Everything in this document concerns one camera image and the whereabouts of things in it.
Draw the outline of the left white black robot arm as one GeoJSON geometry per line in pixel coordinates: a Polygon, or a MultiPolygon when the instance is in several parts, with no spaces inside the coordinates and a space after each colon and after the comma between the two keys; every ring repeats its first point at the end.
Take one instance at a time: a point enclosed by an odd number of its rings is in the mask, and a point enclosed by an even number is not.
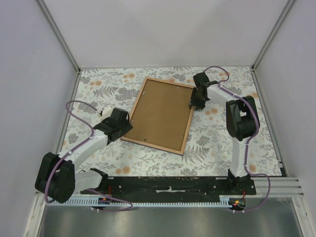
{"type": "Polygon", "coordinates": [[[108,175],[97,169],[79,171],[79,167],[98,150],[118,140],[133,126],[128,111],[106,106],[100,113],[104,119],[90,126],[91,134],[67,152],[49,152],[42,158],[35,189],[44,194],[45,201],[65,203],[74,193],[88,189],[98,194],[109,188],[108,175]]]}

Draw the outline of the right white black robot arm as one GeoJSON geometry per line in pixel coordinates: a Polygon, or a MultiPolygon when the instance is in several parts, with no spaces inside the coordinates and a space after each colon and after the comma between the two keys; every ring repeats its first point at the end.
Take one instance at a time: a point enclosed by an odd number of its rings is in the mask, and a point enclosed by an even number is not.
{"type": "Polygon", "coordinates": [[[232,137],[232,162],[228,170],[227,191],[238,194],[250,182],[247,171],[247,154],[250,140],[259,132],[260,123],[252,96],[240,97],[220,85],[210,81],[205,72],[193,76],[195,87],[189,107],[204,109],[207,101],[225,105],[226,128],[232,137]]]}

